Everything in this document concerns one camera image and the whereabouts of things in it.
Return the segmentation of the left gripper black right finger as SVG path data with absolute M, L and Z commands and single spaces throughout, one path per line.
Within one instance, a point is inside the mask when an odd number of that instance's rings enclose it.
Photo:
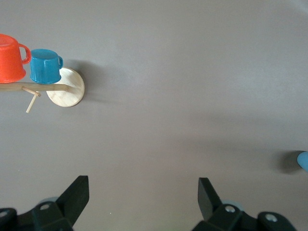
M 208 178 L 198 180 L 198 204 L 203 216 L 194 231 L 295 231 L 284 216 L 261 212 L 256 218 L 237 206 L 223 203 Z

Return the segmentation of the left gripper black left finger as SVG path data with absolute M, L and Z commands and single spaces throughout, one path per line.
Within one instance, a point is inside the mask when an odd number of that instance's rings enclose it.
M 2 231 L 72 231 L 90 199 L 89 177 L 78 176 L 56 199 L 36 205 L 26 213 L 0 209 Z

